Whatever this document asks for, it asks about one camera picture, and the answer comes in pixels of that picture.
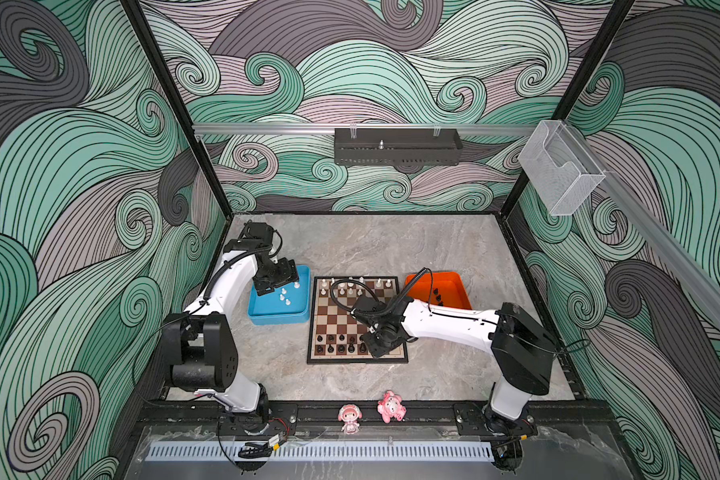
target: clear plastic box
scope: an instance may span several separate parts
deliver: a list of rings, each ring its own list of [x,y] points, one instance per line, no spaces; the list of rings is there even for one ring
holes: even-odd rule
[[[542,120],[519,156],[550,215],[573,215],[603,181],[604,169],[576,128]]]

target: wave pattern wallpaper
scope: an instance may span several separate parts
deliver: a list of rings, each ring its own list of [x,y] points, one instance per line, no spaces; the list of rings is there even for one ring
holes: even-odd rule
[[[671,0],[656,0],[664,5]],[[142,0],[195,122],[534,124],[610,0]],[[463,163],[339,167],[328,136],[206,136],[238,211],[496,211],[522,142]]]
[[[155,85],[117,0],[0,0],[1,480],[114,475],[132,365],[211,262]]]
[[[633,14],[573,124],[720,287],[720,2]],[[601,190],[510,216],[588,393],[607,400],[646,478],[720,480],[720,331]]]

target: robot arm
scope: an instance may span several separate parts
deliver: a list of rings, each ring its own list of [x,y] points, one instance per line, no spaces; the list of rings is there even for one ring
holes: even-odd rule
[[[380,357],[411,338],[437,338],[473,346],[492,354],[501,378],[490,398],[490,408],[502,419],[517,420],[532,395],[549,392],[554,337],[525,310],[505,303],[499,310],[461,310],[432,306],[404,296],[385,312],[382,302],[364,296],[352,309],[369,332],[361,338],[374,357]]]
[[[160,341],[166,380],[198,396],[212,396],[231,412],[259,411],[266,417],[266,390],[237,371],[238,354],[230,332],[232,310],[253,280],[259,295],[298,281],[293,260],[277,260],[279,234],[264,223],[248,222],[224,247],[219,269],[182,313],[168,315]],[[197,345],[202,335],[202,345]]]

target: metal vent grille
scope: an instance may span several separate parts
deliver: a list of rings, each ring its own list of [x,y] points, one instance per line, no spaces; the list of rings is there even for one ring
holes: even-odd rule
[[[244,462],[237,453],[245,442],[222,442],[227,455]],[[226,457],[218,442],[152,442],[147,462],[224,461]],[[308,442],[306,445],[286,443],[269,458],[269,462],[492,462],[493,453],[487,442],[454,441],[386,441]]]

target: doll figurine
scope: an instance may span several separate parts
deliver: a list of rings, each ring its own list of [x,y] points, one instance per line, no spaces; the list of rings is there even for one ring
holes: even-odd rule
[[[338,419],[344,422],[342,432],[351,435],[360,429],[358,420],[362,418],[362,412],[356,405],[348,403],[338,411]]]
[[[403,399],[400,395],[395,395],[392,390],[387,390],[384,394],[384,399],[378,401],[378,407],[376,409],[382,414],[384,423],[389,423],[389,420],[394,417],[398,422],[403,420],[405,416],[405,407],[402,405]]]

